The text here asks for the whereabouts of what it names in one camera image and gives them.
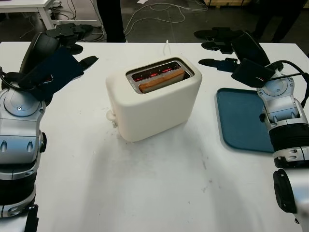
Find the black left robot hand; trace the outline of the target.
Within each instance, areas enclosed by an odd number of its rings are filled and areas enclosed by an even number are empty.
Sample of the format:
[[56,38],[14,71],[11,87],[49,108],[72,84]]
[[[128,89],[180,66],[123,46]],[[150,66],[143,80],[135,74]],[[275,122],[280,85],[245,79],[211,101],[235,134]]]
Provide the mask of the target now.
[[67,23],[36,34],[26,51],[19,72],[28,74],[62,46],[72,55],[80,54],[83,47],[76,42],[89,36],[93,29],[94,27],[88,24]]

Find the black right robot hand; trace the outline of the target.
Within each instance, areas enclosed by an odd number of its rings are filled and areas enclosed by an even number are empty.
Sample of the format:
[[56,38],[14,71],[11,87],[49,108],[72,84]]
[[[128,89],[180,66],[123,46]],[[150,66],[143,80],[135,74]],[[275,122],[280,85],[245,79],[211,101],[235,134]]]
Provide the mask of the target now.
[[262,66],[270,64],[261,45],[246,31],[213,27],[195,31],[194,36],[205,40],[201,46],[206,50],[220,51],[222,54],[235,53],[239,60],[246,58]]

